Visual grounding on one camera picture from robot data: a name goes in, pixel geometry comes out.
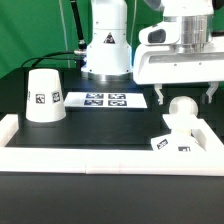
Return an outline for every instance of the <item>upside-down cup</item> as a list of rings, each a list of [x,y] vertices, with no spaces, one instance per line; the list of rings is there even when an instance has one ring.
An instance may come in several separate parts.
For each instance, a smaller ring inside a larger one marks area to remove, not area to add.
[[[55,69],[29,72],[26,118],[33,122],[54,122],[66,116],[59,73]]]

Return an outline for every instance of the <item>green backdrop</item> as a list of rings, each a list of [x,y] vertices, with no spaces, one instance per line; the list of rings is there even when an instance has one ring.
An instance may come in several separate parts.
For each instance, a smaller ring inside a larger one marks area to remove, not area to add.
[[[133,23],[134,0],[128,5],[128,42]],[[84,36],[92,38],[90,0],[77,0]],[[67,33],[67,48],[61,19]],[[160,13],[150,10],[137,0],[137,15],[133,33],[133,49],[138,45],[138,32],[162,20]],[[224,8],[215,12],[214,29],[224,30]],[[25,60],[48,53],[77,48],[76,27],[69,0],[1,0],[0,1],[0,77],[18,68]],[[51,67],[68,67],[67,61],[44,61]]]

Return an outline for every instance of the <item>black table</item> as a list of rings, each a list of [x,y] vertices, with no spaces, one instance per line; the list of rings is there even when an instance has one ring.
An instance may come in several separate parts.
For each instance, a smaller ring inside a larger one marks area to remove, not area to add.
[[[224,92],[203,105],[207,85],[164,86],[159,106],[152,86],[133,81],[102,85],[60,69],[64,97],[69,91],[143,93],[147,109],[67,108],[64,120],[37,124],[25,119],[29,68],[0,80],[0,115],[18,113],[20,130],[7,146],[150,150],[150,139],[169,133],[161,119],[176,96],[190,96],[223,141]],[[224,223],[224,178],[162,175],[78,175],[0,173],[0,223],[41,224],[213,224]]]

